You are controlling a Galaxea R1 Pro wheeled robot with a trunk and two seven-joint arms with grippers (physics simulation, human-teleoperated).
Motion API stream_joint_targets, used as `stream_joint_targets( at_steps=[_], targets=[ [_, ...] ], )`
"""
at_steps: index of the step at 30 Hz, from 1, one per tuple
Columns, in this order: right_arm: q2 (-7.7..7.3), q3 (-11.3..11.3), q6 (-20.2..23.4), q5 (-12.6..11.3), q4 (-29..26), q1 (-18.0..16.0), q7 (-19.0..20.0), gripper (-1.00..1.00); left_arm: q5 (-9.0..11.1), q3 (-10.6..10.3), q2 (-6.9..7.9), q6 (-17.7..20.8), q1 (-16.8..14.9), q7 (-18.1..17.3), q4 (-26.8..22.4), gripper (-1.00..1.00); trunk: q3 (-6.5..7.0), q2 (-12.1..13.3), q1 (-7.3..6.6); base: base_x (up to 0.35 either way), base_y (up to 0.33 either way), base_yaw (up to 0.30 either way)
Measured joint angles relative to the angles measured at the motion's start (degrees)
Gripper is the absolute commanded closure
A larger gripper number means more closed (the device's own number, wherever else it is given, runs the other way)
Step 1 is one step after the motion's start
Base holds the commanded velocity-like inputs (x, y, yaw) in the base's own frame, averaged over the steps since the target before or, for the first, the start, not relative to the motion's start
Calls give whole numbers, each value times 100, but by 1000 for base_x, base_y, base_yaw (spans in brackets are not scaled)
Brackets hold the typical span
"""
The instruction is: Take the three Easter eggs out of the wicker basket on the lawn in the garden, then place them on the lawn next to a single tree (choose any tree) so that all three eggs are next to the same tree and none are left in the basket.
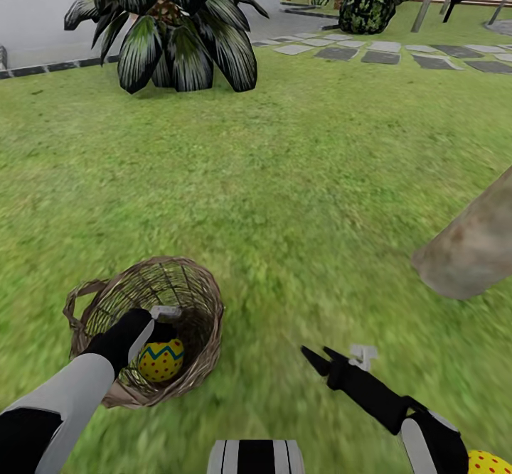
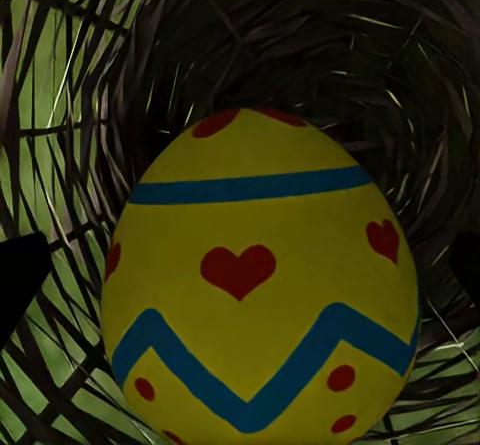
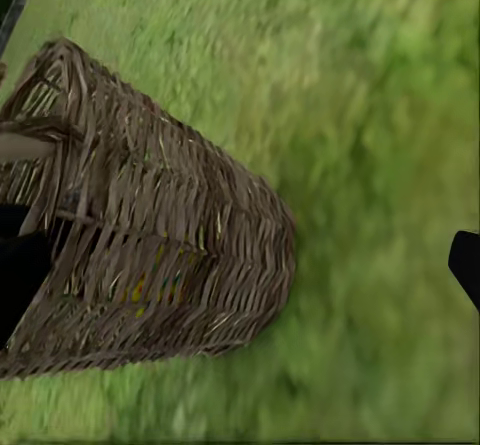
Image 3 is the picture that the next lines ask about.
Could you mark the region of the wicker basket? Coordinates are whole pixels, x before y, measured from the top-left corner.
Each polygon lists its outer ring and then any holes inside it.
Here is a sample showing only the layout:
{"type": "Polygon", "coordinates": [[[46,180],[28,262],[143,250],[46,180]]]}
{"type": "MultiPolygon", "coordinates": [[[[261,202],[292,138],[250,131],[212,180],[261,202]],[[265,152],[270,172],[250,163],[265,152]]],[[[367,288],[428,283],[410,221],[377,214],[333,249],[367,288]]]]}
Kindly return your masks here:
{"type": "Polygon", "coordinates": [[[28,59],[0,111],[0,204],[28,207],[20,237],[62,219],[52,268],[0,350],[4,382],[230,354],[292,287],[297,225],[268,179],[66,36],[28,59]],[[77,211],[61,210],[82,173],[77,211]]]}

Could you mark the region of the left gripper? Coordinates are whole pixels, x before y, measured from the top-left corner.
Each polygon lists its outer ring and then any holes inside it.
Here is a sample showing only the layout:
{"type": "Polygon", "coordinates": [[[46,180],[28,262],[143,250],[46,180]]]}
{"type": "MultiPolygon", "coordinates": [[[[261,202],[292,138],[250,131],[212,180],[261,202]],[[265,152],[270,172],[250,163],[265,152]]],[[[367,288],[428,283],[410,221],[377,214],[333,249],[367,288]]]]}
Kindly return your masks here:
{"type": "MultiPolygon", "coordinates": [[[[56,256],[59,256],[60,253],[62,252],[62,249],[64,247],[64,243],[67,239],[67,236],[69,235],[69,233],[71,231],[71,227],[72,227],[73,223],[74,222],[70,221],[70,220],[65,221],[64,228],[62,230],[62,235],[61,235],[59,243],[58,243],[56,256]]],[[[57,218],[56,222],[52,223],[52,227],[51,227],[51,230],[50,230],[50,233],[49,233],[49,239],[48,239],[49,240],[49,248],[51,250],[54,247],[56,237],[58,236],[61,225],[62,225],[62,219],[61,218],[57,218]]],[[[94,239],[92,241],[92,248],[90,250],[90,254],[92,254],[94,252],[95,248],[97,247],[97,243],[99,241],[100,235],[101,235],[101,230],[97,229],[97,231],[95,233],[95,236],[94,236],[94,239]]]]}

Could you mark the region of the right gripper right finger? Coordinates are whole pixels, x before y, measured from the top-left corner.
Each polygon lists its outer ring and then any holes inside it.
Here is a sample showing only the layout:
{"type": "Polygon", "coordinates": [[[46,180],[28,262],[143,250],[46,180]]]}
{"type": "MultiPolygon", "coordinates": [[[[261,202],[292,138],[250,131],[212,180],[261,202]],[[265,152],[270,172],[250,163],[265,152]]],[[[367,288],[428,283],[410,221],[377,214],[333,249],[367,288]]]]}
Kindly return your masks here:
{"type": "Polygon", "coordinates": [[[459,230],[450,249],[448,265],[480,312],[480,234],[459,230]]]}

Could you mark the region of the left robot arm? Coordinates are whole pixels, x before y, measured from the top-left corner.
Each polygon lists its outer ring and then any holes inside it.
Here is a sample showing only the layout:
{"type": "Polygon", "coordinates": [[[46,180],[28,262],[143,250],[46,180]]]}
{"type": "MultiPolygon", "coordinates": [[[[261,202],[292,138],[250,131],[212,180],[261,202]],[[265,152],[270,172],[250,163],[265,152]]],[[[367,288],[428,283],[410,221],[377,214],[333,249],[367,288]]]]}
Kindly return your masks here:
{"type": "MultiPolygon", "coordinates": [[[[78,209],[77,202],[81,197],[81,190],[83,187],[83,181],[85,179],[85,174],[82,173],[81,177],[79,178],[79,183],[77,184],[77,189],[74,193],[74,197],[70,197],[69,201],[64,201],[60,209],[66,210],[69,209],[71,212],[76,212],[78,209]]],[[[21,205],[8,205],[8,204],[0,204],[0,241],[8,241],[10,239],[14,239],[19,236],[19,230],[21,229],[22,223],[25,221],[25,217],[27,215],[26,207],[21,205]]],[[[62,252],[64,247],[64,243],[67,239],[71,231],[71,227],[73,225],[73,221],[66,220],[64,223],[64,228],[62,230],[62,235],[60,237],[58,248],[56,251],[56,256],[59,256],[62,252]]],[[[52,227],[49,233],[49,248],[52,250],[56,241],[56,237],[58,236],[60,227],[62,225],[62,219],[57,218],[56,222],[52,223],[52,227]]],[[[101,235],[101,230],[97,229],[94,239],[92,241],[92,248],[90,250],[90,254],[92,254],[97,247],[97,243],[99,241],[99,237],[101,235]]]]}

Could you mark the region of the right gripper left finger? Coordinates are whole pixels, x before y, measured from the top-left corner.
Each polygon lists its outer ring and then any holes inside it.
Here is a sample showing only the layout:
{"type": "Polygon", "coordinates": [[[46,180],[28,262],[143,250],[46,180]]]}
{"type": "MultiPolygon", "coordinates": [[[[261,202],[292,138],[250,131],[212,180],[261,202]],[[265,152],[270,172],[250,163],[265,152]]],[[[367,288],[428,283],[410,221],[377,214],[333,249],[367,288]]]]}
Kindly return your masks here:
{"type": "Polygon", "coordinates": [[[0,241],[0,350],[52,268],[48,239],[37,231],[0,241]]]}

